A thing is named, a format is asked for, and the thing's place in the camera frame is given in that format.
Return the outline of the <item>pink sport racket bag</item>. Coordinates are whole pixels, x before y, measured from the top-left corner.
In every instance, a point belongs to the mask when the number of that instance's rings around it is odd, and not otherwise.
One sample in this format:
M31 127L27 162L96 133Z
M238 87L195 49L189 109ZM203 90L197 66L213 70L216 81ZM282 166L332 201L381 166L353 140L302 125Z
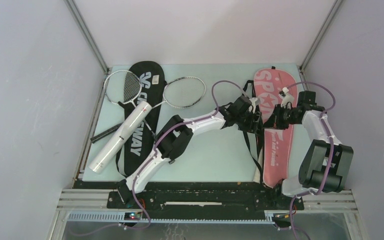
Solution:
M258 110L263 123L272 115L276 105L282 102L279 92L283 87L296 82L294 77L275 66L258 70L245 89L252 87L251 95L259 98ZM292 150L294 127L285 130L265 129L263 135L257 135L256 153L252 156L261 172L261 185L273 189L288 177L289 158Z

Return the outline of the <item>white shuttlecock tube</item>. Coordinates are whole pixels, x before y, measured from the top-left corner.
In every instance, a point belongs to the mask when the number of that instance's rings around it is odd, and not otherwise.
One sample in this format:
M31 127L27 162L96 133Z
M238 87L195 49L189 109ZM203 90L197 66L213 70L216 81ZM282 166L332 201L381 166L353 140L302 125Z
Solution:
M95 156L92 162L88 164L88 168L96 174L101 174L108 166L111 159L134 133L135 129L144 121L151 109L152 106L148 102L141 101L131 114L125 118L124 122L115 131L113 136Z

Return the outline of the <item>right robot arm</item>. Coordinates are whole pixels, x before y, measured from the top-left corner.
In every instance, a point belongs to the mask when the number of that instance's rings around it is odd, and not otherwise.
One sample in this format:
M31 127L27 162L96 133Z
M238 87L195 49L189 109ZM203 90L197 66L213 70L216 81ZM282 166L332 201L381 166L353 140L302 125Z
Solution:
M267 121L271 129L286 130L302 125L311 141L298 174L282 181L281 189L271 194L271 204L284 209L291 197L306 194L339 193L345 188L354 155L352 147L342 144L328 122L327 110L316 104L314 91L301 91L296 106L287 88L280 91L282 101L275 105Z

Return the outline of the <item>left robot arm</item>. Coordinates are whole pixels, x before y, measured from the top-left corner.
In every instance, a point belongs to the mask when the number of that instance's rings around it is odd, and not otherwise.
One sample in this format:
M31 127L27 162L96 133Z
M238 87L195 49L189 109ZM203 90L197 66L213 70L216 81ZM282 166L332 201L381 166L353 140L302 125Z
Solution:
M133 208L138 202L138 194L163 166L174 162L180 157L192 137L211 130L222 130L233 125L246 133L260 130L256 123L261 119L257 112L260 100L257 97L241 95L235 102L219 106L210 113L193 117L181 118L173 116L156 137L156 142L144 162L134 173L117 184L118 201L125 208Z

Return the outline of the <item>white racket under pink bag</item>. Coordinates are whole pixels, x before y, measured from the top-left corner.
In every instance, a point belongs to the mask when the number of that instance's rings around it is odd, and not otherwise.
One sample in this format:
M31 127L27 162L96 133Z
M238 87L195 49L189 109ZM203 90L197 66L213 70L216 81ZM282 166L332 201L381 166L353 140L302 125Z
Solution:
M167 104L172 108L185 109L198 103L207 90L206 84L198 77L184 76L177 78L164 87L162 101L151 109Z

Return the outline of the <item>black racket bag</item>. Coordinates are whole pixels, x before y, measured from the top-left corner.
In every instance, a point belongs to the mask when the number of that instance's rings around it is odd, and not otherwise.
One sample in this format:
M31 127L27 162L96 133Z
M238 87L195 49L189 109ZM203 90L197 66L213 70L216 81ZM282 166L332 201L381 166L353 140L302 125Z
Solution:
M145 101L153 107L163 100L166 85L165 74L157 62L140 61L133 64L129 71L138 76L142 85L136 104ZM117 170L124 177L134 173L150 154L154 145L160 110L160 107L151 110L146 116L145 122L140 123L116 154Z

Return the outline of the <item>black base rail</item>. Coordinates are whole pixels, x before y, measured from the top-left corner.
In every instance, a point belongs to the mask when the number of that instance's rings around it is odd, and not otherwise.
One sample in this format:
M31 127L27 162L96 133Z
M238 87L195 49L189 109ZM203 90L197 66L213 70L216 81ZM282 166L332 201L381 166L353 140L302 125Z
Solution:
M77 180L76 189L109 190L105 206L126 210L123 220L152 221L264 221L267 211L286 219L304 209L301 198L292 200L280 186L265 187L257 182L149 182L144 191L131 191L122 182Z

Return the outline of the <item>right aluminium frame post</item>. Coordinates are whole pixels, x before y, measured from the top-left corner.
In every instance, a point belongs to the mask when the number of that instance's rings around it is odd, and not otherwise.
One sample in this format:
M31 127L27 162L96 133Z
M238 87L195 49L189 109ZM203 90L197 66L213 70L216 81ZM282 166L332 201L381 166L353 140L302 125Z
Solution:
M302 73L305 72L306 68L309 66L311 60L313 59L316 51L318 50L320 44L322 43L326 33L334 22L337 14L341 10L341 7L345 0L335 0L331 6L325 20L323 21L317 35L315 36L314 41L312 42L307 54L305 55L299 69Z

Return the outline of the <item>aluminium frame post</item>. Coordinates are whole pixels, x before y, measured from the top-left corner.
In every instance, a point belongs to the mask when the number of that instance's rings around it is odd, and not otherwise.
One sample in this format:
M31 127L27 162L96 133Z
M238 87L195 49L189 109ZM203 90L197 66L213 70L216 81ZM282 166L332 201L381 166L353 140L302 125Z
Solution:
M102 72L102 77L99 80L99 91L98 95L96 97L96 101L93 107L91 119L89 121L88 129L86 131L86 136L83 142L83 147L81 154L79 156L79 160L77 163L77 169L74 173L73 180L77 181L78 179L83 178L83 174L86 168L86 163L88 160L88 156L91 149L91 137L93 133L95 132L98 120L99 120L99 114L100 110L102 108L102 104L104 101L104 81L106 77L108 76L108 72L110 71L110 68L108 64L105 62L104 57L90 31L90 29L87 26L87 23L85 19L83 18L81 11L77 5L77 3L74 0L65 0L64 1L68 10L70 11L74 22L77 24L80 33L84 37L89 49L91 50L93 56L97 60L98 66Z
M316 51L318 50L320 44L322 43L326 33L334 22L337 14L341 10L341 7L345 0L335 0L331 6L325 20L323 21L317 35L315 36L314 41L312 42L307 54L305 55L299 69L302 73L305 72L306 68L309 66L311 60L313 59Z

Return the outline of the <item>left aluminium frame post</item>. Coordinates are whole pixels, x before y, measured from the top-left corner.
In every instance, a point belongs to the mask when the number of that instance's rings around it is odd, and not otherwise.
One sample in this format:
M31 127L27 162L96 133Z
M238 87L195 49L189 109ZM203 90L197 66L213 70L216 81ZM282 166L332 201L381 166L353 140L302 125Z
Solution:
M78 179L83 178L83 174L86 168L86 163L88 160L88 156L91 149L91 137L93 133L95 132L98 120L99 120L99 114L100 110L102 108L102 104L104 101L104 81L106 77L108 76L108 72L110 71L110 68L108 64L105 62L104 57L90 31L90 29L87 26L87 23L85 19L83 18L81 11L77 5L77 3L74 0L65 0L64 1L68 10L70 11L74 22L77 24L80 33L84 37L89 49L91 50L93 56L97 60L98 66L102 72L102 77L99 80L99 91L98 95L96 97L96 101L93 107L91 119L89 121L88 129L86 131L86 136L83 142L83 147L81 154L79 156L79 160L77 163L77 169L74 173L73 180L77 181Z

